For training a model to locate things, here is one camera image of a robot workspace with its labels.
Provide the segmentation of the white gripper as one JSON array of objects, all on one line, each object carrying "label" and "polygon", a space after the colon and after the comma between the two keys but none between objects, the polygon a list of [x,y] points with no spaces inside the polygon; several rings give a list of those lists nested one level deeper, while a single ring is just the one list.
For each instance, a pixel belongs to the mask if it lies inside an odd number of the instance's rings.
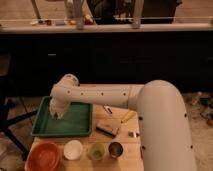
[{"label": "white gripper", "polygon": [[68,104],[51,103],[49,106],[50,115],[57,119],[61,119],[67,112]]}]

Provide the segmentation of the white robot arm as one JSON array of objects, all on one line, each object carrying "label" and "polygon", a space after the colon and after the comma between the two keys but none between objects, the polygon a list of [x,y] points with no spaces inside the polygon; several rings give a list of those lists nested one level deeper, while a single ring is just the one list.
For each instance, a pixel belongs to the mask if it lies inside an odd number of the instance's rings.
[{"label": "white robot arm", "polygon": [[50,113],[61,118],[73,102],[130,109],[138,114],[144,171],[197,171],[188,114],[170,82],[81,86],[64,75],[51,89]]}]

